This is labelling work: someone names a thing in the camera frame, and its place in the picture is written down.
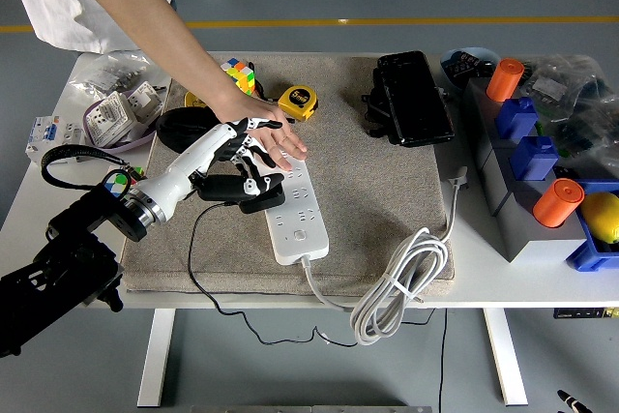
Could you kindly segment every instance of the lemon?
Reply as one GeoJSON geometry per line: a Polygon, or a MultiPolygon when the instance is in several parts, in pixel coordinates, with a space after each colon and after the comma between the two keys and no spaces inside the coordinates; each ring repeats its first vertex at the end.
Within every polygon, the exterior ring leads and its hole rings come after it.
{"type": "Polygon", "coordinates": [[[619,197],[612,192],[592,192],[585,195],[580,212],[591,235],[615,244],[619,242],[619,197]]]}

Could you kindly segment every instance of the black marker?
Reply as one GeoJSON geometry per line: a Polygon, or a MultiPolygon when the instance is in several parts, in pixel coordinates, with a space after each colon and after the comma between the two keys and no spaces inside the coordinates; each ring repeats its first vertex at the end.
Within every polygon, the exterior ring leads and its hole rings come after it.
{"type": "Polygon", "coordinates": [[[593,413],[589,408],[584,406],[565,391],[557,391],[557,394],[559,395],[559,398],[565,401],[575,413],[593,413]]]}

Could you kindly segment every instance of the white cable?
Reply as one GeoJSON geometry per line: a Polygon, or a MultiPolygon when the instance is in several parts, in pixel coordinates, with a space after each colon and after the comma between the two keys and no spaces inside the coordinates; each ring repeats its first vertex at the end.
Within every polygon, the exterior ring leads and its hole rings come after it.
{"type": "MultiPolygon", "coordinates": [[[[458,176],[450,179],[450,182],[454,187],[454,196],[445,234],[438,238],[423,227],[404,239],[392,254],[381,279],[352,309],[350,326],[359,344],[371,345],[381,338],[388,338],[395,334],[410,301],[417,299],[417,295],[443,271],[447,264],[449,251],[445,242],[454,228],[457,192],[461,186],[466,184],[466,169],[461,169],[458,176]],[[427,261],[429,264],[426,269],[421,275],[415,277],[416,271],[422,263],[427,261]]],[[[309,287],[318,300],[334,310],[350,311],[350,308],[331,302],[320,292],[311,275],[309,258],[304,255],[301,261],[309,287]]]]}
{"type": "Polygon", "coordinates": [[[327,307],[329,307],[330,309],[333,309],[333,310],[337,310],[337,311],[350,310],[347,307],[342,307],[342,306],[340,306],[338,304],[335,304],[335,303],[331,302],[329,299],[327,299],[322,294],[322,292],[320,292],[320,289],[318,289],[318,286],[316,285],[316,281],[313,280],[313,276],[311,275],[310,258],[307,255],[302,255],[301,256],[301,263],[303,264],[303,269],[306,270],[306,277],[308,278],[309,287],[311,287],[311,290],[313,291],[313,293],[315,294],[315,296],[318,298],[318,300],[320,302],[322,302],[327,307]]]}

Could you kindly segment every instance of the tape measure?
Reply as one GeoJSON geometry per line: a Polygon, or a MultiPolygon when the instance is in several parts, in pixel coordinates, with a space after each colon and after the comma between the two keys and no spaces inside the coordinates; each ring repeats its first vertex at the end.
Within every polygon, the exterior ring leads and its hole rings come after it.
{"type": "Polygon", "coordinates": [[[185,106],[200,106],[204,108],[206,106],[206,103],[204,103],[198,97],[188,91],[188,93],[185,94],[185,106]]]}
{"type": "Polygon", "coordinates": [[[299,121],[306,121],[318,108],[318,98],[308,86],[292,86],[278,99],[280,108],[299,121]]]}

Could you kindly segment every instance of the table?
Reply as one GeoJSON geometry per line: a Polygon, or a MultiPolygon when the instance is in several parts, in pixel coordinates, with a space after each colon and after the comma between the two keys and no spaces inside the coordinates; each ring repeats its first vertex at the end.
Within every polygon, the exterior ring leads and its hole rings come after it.
{"type": "MultiPolygon", "coordinates": [[[[95,54],[81,55],[69,80],[97,57],[95,54]]],[[[428,61],[441,85],[438,57],[429,56],[428,61]]],[[[169,84],[169,77],[159,73],[151,79],[151,83],[166,85],[169,84]]],[[[75,115],[83,113],[88,104],[83,96],[67,85],[54,114],[74,119],[75,115]]],[[[452,142],[435,147],[439,174],[441,179],[447,179],[463,163],[469,166],[469,189],[458,196],[456,224],[451,237],[456,278],[447,295],[428,296],[422,303],[411,303],[410,307],[484,309],[505,403],[526,404],[516,353],[503,309],[619,307],[619,286],[616,285],[619,270],[579,273],[565,263],[540,263],[524,267],[505,260],[501,256],[503,244],[496,220],[487,211],[470,151],[465,137],[461,136],[462,127],[457,124],[457,108],[452,106],[450,111],[457,127],[457,137],[452,142]]],[[[148,153],[149,147],[142,146],[123,154],[123,158],[134,165],[143,165],[148,160],[148,153]]],[[[101,181],[102,173],[107,171],[108,165],[108,162],[96,160],[88,162],[89,169],[77,169],[80,168],[78,163],[54,165],[50,171],[60,179],[71,178],[75,183],[88,184],[101,181]]],[[[447,202],[451,201],[449,183],[444,182],[441,187],[443,197],[447,202]]],[[[31,163],[0,231],[0,248],[4,251],[0,276],[30,263],[46,242],[44,231],[47,222],[82,194],[48,185],[41,177],[39,168],[31,163]]],[[[97,229],[97,235],[117,256],[121,255],[124,236],[113,226],[107,223],[102,225],[97,229]]],[[[159,405],[175,309],[208,309],[213,306],[200,294],[131,293],[122,283],[119,293],[127,308],[156,309],[138,406],[159,405]]],[[[315,297],[290,295],[230,294],[221,295],[218,300],[224,309],[308,309],[322,306],[315,297]]],[[[351,298],[334,300],[341,304],[355,302],[351,298]]]]}

